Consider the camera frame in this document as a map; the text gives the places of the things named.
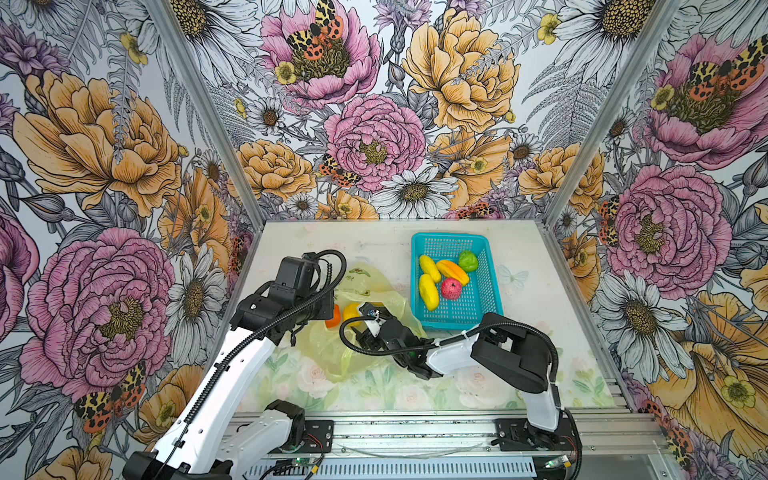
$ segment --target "floral tablecloth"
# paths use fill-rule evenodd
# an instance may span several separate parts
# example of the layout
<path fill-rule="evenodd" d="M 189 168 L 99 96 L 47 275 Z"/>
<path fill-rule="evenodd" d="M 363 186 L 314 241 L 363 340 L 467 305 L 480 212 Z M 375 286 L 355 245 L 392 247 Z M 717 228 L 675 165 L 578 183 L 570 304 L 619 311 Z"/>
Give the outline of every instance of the floral tablecloth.
<path fill-rule="evenodd" d="M 536 326 L 558 346 L 558 384 L 564 405 L 615 407 L 534 222 L 269 223 L 243 292 L 248 294 L 274 277 L 284 256 L 336 248 L 344 252 L 349 265 L 356 261 L 376 265 L 393 288 L 409 298 L 410 238 L 419 231 L 441 230 L 488 238 L 505 315 Z M 450 334 L 429 331 L 438 338 Z M 518 392 L 483 367 L 424 381 L 383 358 L 341 382 L 331 382 L 311 358 L 284 345 L 258 372 L 240 404 L 241 412 L 260 412 L 275 399 L 309 411 L 524 408 Z"/>

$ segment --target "toy fruit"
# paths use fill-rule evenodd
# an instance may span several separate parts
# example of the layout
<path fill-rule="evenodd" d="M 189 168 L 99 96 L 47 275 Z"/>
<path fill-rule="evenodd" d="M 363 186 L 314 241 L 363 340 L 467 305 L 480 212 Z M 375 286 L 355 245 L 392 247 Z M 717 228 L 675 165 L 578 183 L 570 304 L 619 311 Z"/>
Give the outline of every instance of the toy fruit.
<path fill-rule="evenodd" d="M 442 293 L 443 298 L 448 300 L 458 300 L 462 295 L 462 285 L 455 278 L 446 278 L 442 281 L 440 293 Z"/>
<path fill-rule="evenodd" d="M 341 312 L 339 311 L 339 306 L 334 305 L 333 318 L 330 320 L 326 320 L 326 328 L 332 329 L 334 326 L 339 326 L 340 323 L 341 323 Z"/>
<path fill-rule="evenodd" d="M 466 273 L 474 272 L 478 269 L 478 257 L 469 250 L 464 250 L 458 255 L 458 265 Z"/>
<path fill-rule="evenodd" d="M 467 273 L 451 260 L 440 260 L 437 262 L 437 270 L 448 278 L 457 279 L 462 286 L 467 286 L 467 283 L 469 283 L 469 276 Z"/>
<path fill-rule="evenodd" d="M 424 305 L 430 312 L 436 309 L 440 304 L 440 295 L 437 293 L 437 286 L 427 273 L 422 275 L 422 277 L 419 279 L 419 295 L 422 296 Z"/>
<path fill-rule="evenodd" d="M 344 313 L 342 314 L 342 319 L 344 321 L 347 321 L 351 318 L 355 318 L 356 316 L 361 316 L 360 311 L 358 311 L 357 309 L 357 307 L 359 307 L 360 305 L 362 304 L 352 302 L 346 307 L 344 307 Z M 352 322 L 349 324 L 349 326 L 360 326 L 360 325 L 362 325 L 362 320 L 360 320 L 359 322 Z"/>
<path fill-rule="evenodd" d="M 435 283 L 439 283 L 440 280 L 442 280 L 442 276 L 440 275 L 440 272 L 437 270 L 437 265 L 435 265 L 435 261 L 426 255 L 421 255 L 419 257 L 419 265 L 422 268 L 422 271 L 429 275 L 430 278 L 432 278 L 432 281 Z"/>

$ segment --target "pink peony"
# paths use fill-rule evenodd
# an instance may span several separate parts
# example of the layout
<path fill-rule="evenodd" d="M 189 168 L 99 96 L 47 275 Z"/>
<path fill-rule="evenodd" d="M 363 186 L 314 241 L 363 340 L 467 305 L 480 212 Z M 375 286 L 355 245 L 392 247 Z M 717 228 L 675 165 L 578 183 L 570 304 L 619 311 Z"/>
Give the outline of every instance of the pink peony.
<path fill-rule="evenodd" d="M 308 81 L 297 75 L 294 82 L 286 84 L 286 89 L 295 97 L 296 102 L 306 108 L 320 109 L 327 104 L 345 103 L 357 94 L 370 91 L 379 76 L 381 46 L 377 35 L 368 36 L 354 8 L 348 14 L 340 3 L 333 4 L 336 6 L 336 14 L 343 21 L 340 47 L 349 54 L 349 66 L 341 76 L 336 66 L 333 74 L 309 78 Z M 281 10 L 277 17 L 264 17 L 261 24 L 261 37 L 264 40 L 261 48 L 267 53 L 262 56 L 264 65 L 274 69 L 280 62 L 292 63 L 293 50 L 286 37 L 297 31 L 309 30 L 314 21 L 314 5 L 306 15 L 297 10 L 293 17 L 289 17 Z"/>
<path fill-rule="evenodd" d="M 654 107 L 644 126 L 644 137 L 654 151 L 663 151 L 681 163 L 698 163 L 707 170 L 731 164 L 768 135 L 768 74 L 743 91 L 727 88 L 707 100 L 689 94 L 693 64 L 708 61 L 721 65 L 735 58 L 747 42 L 736 48 L 730 40 L 718 45 L 715 37 L 694 35 L 656 79 Z"/>
<path fill-rule="evenodd" d="M 156 372 L 170 350 L 173 283 L 165 253 L 134 230 L 110 228 L 55 253 L 29 290 L 36 336 L 24 345 L 22 378 L 78 399 L 108 391 L 141 361 Z"/>
<path fill-rule="evenodd" d="M 617 275 L 629 270 L 657 285 L 663 298 L 695 293 L 728 254 L 722 203 L 712 177 L 690 165 L 643 167 L 619 196 L 618 245 L 608 247 L 608 262 Z"/>
<path fill-rule="evenodd" d="M 0 341 L 16 325 L 24 304 L 24 284 L 39 262 L 35 241 L 14 217 L 0 212 Z"/>
<path fill-rule="evenodd" d="M 344 170 L 358 174 L 361 190 L 378 191 L 382 181 L 424 161 L 422 122 L 410 108 L 380 95 L 357 97 L 341 115 L 326 120 L 328 153 Z"/>

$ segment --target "yellow fruit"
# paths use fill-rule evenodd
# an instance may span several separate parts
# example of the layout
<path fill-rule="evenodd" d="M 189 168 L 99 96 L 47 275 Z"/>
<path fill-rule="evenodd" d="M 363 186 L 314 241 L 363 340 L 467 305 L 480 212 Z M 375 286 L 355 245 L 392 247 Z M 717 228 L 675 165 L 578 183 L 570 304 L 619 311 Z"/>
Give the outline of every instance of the yellow fruit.
<path fill-rule="evenodd" d="M 419 257 L 419 265 L 422 268 L 422 271 L 429 275 L 430 278 L 432 278 L 432 281 L 435 283 L 440 283 L 440 280 L 442 280 L 442 276 L 440 275 L 440 272 L 437 270 L 437 265 L 435 265 L 435 261 L 426 255 L 421 255 Z"/>
<path fill-rule="evenodd" d="M 448 278 L 458 280 L 462 286 L 467 286 L 467 283 L 469 283 L 469 275 L 451 260 L 440 260 L 437 262 L 437 270 Z"/>
<path fill-rule="evenodd" d="M 346 307 L 344 307 L 344 313 L 342 313 L 342 318 L 344 319 L 344 321 L 347 321 L 351 318 L 355 318 L 356 316 L 361 316 L 362 314 L 357 309 L 361 305 L 362 305 L 361 303 L 352 302 Z M 352 322 L 349 324 L 349 326 L 360 326 L 360 325 L 362 325 L 362 321 Z"/>
<path fill-rule="evenodd" d="M 440 295 L 437 293 L 437 286 L 427 273 L 422 275 L 419 279 L 419 295 L 422 296 L 424 305 L 430 312 L 436 309 L 440 304 Z"/>

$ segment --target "green fruit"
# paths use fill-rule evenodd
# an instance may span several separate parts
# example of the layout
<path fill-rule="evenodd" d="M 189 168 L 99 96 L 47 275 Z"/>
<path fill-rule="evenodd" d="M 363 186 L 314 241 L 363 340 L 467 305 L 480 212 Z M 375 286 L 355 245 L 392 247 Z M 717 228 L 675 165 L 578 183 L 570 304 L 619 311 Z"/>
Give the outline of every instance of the green fruit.
<path fill-rule="evenodd" d="M 478 269 L 478 257 L 469 250 L 464 250 L 458 255 L 458 265 L 466 273 L 474 272 Z"/>

